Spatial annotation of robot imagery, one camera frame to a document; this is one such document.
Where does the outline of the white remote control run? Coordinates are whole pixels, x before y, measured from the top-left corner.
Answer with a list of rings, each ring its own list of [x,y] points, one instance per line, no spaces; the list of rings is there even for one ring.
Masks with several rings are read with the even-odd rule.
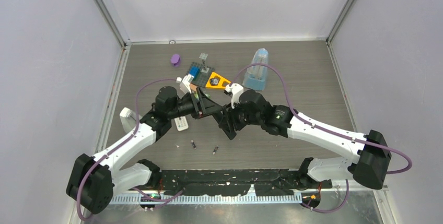
[[[188,121],[185,116],[180,116],[174,119],[177,131],[185,131],[189,128]]]

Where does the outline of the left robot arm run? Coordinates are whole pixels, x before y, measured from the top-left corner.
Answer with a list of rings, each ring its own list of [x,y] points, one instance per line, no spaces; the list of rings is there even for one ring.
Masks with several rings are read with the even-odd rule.
[[[197,95],[186,93],[182,98],[171,86],[160,88],[152,108],[135,127],[107,149],[92,156],[81,154],[74,161],[66,194],[76,202],[82,220],[82,209],[95,215],[103,211],[114,195],[143,185],[149,190],[160,183],[159,168],[143,160],[128,169],[122,167],[137,153],[160,140],[172,127],[172,121],[190,115],[195,119],[207,116],[222,118],[224,107],[208,98],[201,89]]]

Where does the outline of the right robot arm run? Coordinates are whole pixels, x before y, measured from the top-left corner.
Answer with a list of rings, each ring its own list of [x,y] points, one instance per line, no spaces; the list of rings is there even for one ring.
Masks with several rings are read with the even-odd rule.
[[[304,140],[336,153],[336,158],[308,157],[299,167],[298,181],[313,187],[324,180],[353,179],[362,186],[380,190],[392,158],[382,133],[346,131],[316,121],[285,105],[271,105],[254,90],[228,88],[231,102],[224,106],[219,127],[229,139],[247,125],[259,126],[270,135]]]

